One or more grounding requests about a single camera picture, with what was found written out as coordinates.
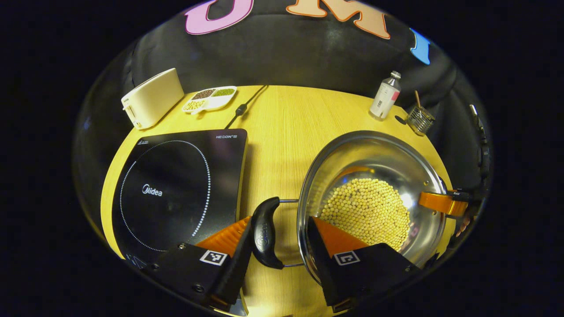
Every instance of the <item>stainless steel pot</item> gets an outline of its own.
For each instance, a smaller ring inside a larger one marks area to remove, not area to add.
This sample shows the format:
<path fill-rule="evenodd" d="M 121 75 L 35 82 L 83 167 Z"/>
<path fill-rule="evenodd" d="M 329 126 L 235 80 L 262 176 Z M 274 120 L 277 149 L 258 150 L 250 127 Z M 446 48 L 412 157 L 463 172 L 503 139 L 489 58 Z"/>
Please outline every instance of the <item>stainless steel pot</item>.
<path fill-rule="evenodd" d="M 410 231 L 400 253 L 418 267 L 431 258 L 446 222 L 442 213 L 418 204 L 422 191 L 446 194 L 433 167 L 407 143 L 376 131 L 350 132 L 327 144 L 307 172 L 299 200 L 270 198 L 253 214 L 253 253 L 264 265 L 285 267 L 274 254 L 272 215 L 280 202 L 298 202 L 297 234 L 300 254 L 308 272 L 320 283 L 307 234 L 307 221 L 317 217 L 329 192 L 353 178 L 378 178 L 392 185 L 410 212 Z"/>

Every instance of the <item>metal utensil holder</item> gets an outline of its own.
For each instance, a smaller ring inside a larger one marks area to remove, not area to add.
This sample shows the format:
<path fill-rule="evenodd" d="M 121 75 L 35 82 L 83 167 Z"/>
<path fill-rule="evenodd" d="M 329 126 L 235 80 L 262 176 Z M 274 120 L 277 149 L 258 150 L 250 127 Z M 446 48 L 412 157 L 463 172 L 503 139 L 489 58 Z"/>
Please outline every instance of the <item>metal utensil holder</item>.
<path fill-rule="evenodd" d="M 433 125 L 435 117 L 425 108 L 414 107 L 406 121 L 415 134 L 423 136 Z"/>

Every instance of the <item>screw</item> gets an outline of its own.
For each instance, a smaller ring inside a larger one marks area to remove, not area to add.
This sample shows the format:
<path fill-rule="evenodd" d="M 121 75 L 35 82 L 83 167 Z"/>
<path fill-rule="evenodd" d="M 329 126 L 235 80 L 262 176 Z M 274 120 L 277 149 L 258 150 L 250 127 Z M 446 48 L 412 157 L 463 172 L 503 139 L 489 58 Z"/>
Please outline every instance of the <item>screw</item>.
<path fill-rule="evenodd" d="M 192 289 L 195 290 L 198 293 L 203 293 L 204 292 L 204 287 L 200 284 L 194 284 L 192 285 Z"/>

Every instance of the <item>white dotted circle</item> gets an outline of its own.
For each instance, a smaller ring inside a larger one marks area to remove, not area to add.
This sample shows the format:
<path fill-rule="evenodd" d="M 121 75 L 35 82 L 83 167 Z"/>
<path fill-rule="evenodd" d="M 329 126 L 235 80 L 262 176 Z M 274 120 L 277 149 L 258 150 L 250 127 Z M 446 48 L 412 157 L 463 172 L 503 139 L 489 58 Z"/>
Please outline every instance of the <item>white dotted circle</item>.
<path fill-rule="evenodd" d="M 198 223 L 198 225 L 196 226 L 196 229 L 194 230 L 194 232 L 192 233 L 192 236 L 195 236 L 196 233 L 198 232 L 198 230 L 200 229 L 200 226 L 202 225 L 202 222 L 204 221 L 204 218 L 206 217 L 206 212 L 208 211 L 208 205 L 209 205 L 209 201 L 210 201 L 210 190 L 212 188 L 212 178 L 210 176 L 210 168 L 208 165 L 208 161 L 206 160 L 206 157 L 204 156 L 204 154 L 202 153 L 202 151 L 200 151 L 200 149 L 198 147 L 196 147 L 194 144 L 190 143 L 190 142 L 186 142 L 186 141 L 182 141 L 182 140 L 171 140 L 171 141 L 166 141 L 166 142 L 162 142 L 159 143 L 153 147 L 151 147 L 150 149 L 146 150 L 145 152 L 143 152 L 143 154 L 141 154 L 137 159 L 140 159 L 141 157 L 143 157 L 143 155 L 147 154 L 147 152 L 149 152 L 150 150 L 166 144 L 166 143 L 170 143 L 170 142 L 182 142 L 182 143 L 186 143 L 189 144 L 191 146 L 193 146 L 198 153 L 200 153 L 200 155 L 202 156 L 202 159 L 204 159 L 204 163 L 206 165 L 206 171 L 208 172 L 208 194 L 206 196 L 206 204 L 204 206 L 204 212 L 202 213 L 202 217 L 200 218 L 200 222 Z M 131 235 L 142 245 L 146 246 L 147 248 L 151 249 L 151 250 L 155 250 L 155 251 L 159 251 L 159 252 L 165 252 L 166 250 L 159 250 L 159 249 L 155 249 L 155 248 L 151 248 L 150 246 L 146 245 L 145 243 L 143 243 L 141 240 L 139 240 L 139 238 L 137 238 L 133 232 L 131 231 L 131 229 L 129 229 L 129 225 L 127 224 L 127 222 L 125 221 L 125 216 L 124 216 L 124 209 L 122 207 L 121 204 L 121 196 L 122 193 L 124 191 L 124 185 L 125 185 L 125 180 L 127 179 L 127 175 L 129 175 L 129 172 L 131 171 L 131 169 L 133 168 L 133 166 L 135 166 L 135 163 L 137 163 L 137 161 L 133 162 L 133 164 L 131 164 L 131 167 L 129 168 L 129 170 L 127 170 L 127 173 L 125 174 L 124 177 L 124 181 L 121 183 L 121 189 L 120 189 L 120 211 L 121 211 L 121 218 L 124 220 L 125 226 L 127 227 L 127 230 L 129 231 L 129 233 L 131 233 Z"/>

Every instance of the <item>spray can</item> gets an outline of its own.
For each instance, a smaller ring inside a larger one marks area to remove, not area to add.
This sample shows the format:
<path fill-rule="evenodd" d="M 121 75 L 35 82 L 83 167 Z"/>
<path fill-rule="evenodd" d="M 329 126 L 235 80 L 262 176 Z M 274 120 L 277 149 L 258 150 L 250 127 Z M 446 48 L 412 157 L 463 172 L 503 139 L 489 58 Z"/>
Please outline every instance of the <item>spray can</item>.
<path fill-rule="evenodd" d="M 393 71 L 390 78 L 382 81 L 376 93 L 376 97 L 374 98 L 374 102 L 372 102 L 370 111 L 368 112 L 373 118 L 380 121 L 386 118 L 387 113 L 390 111 L 391 106 L 394 105 L 394 102 L 399 96 L 399 92 L 402 90 L 398 82 L 398 79 L 401 77 L 402 75 L 400 73 Z"/>

